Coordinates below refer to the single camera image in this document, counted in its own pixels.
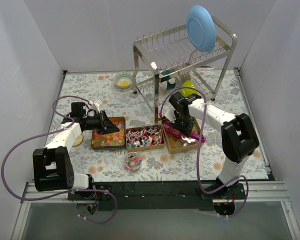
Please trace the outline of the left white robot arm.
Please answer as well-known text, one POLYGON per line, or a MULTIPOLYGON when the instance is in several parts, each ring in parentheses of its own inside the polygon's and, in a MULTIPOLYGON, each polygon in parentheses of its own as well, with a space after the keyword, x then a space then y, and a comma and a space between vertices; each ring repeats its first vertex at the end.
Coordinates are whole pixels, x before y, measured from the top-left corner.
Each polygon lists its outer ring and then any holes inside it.
POLYGON ((63 117, 61 127, 53 140, 32 154, 35 188, 39 192, 79 190, 85 200, 96 196, 96 187, 90 174, 75 173, 69 152, 84 131, 96 130, 99 135, 119 132, 105 111, 102 101, 73 102, 71 112, 63 117))

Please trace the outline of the tin of popsicle candies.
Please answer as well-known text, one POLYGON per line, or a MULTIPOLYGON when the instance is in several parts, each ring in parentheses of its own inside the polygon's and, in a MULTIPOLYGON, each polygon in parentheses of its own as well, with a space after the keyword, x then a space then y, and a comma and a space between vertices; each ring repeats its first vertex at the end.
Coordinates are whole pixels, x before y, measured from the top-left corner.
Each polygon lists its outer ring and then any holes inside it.
POLYGON ((165 131, 163 128, 163 123, 169 120, 163 120, 161 122, 161 127, 163 130, 163 135, 165 139, 165 143, 167 145, 168 152, 172 155, 183 153, 190 150, 195 150, 198 148, 198 141, 195 140, 194 142, 187 142, 182 139, 178 139, 174 137, 172 134, 165 131))

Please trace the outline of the clear plastic jar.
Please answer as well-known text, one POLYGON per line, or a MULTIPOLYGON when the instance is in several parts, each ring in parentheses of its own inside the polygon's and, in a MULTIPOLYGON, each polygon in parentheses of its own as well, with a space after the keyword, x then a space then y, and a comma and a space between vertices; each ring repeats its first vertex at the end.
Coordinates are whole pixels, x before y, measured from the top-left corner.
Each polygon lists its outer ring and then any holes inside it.
POLYGON ((124 165, 130 171, 138 171, 142 166, 142 161, 138 152, 128 152, 124 157, 124 165))

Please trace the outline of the tin of gummy candies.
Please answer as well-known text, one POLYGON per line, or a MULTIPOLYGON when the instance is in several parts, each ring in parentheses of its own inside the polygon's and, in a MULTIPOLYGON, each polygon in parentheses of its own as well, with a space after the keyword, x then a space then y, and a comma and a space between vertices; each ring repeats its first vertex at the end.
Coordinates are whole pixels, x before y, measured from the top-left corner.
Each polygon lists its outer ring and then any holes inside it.
POLYGON ((126 147, 126 119, 123 116, 110 117, 109 119, 119 128, 119 131, 100 135, 93 129, 90 144, 92 149, 124 149, 126 147))

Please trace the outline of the round wooden jar lid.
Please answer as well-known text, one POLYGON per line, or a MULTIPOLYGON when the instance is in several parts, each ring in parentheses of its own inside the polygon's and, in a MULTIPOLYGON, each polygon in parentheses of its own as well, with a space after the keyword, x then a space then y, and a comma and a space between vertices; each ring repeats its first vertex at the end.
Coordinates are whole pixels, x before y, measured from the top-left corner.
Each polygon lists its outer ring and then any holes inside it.
POLYGON ((82 142, 83 142, 83 140, 84 140, 84 137, 83 137, 83 135, 81 134, 75 141, 74 141, 74 143, 73 143, 73 147, 77 147, 77 146, 79 146, 82 142))

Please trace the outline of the tin of lollipops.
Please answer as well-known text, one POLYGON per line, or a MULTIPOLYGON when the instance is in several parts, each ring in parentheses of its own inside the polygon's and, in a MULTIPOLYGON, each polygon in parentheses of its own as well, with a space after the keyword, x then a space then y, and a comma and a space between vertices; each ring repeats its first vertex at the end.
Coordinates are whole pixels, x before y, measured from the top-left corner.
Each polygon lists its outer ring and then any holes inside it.
POLYGON ((127 128, 125 142, 128 152, 162 149, 165 146, 164 133, 160 125, 127 128))

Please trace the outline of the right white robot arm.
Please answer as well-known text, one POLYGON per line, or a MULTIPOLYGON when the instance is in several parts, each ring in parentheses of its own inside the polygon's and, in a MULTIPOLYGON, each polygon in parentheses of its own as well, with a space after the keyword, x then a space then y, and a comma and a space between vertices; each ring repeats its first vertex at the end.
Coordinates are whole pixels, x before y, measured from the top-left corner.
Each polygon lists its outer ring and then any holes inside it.
POLYGON ((195 93, 183 96, 180 91, 175 91, 168 101, 173 109, 163 116, 171 122, 172 131, 192 138, 195 120, 199 119, 220 132, 225 161, 215 185, 201 188, 201 191, 209 195, 217 193, 222 199, 229 198, 235 192, 234 185, 240 179, 245 162, 260 145, 251 118, 245 113, 235 115, 207 104, 205 97, 195 93))

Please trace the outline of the magenta plastic scoop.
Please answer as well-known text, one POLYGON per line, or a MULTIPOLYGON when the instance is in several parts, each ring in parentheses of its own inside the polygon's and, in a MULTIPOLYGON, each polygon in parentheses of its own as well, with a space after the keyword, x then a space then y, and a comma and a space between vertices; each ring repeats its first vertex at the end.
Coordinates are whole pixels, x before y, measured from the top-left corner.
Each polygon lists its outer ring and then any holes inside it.
POLYGON ((163 123, 163 128, 167 133, 172 134, 177 139, 182 139, 188 143, 194 143, 195 141, 200 140, 200 135, 194 132, 191 132, 189 136, 185 136, 182 132, 172 127, 172 123, 170 121, 165 121, 163 123))

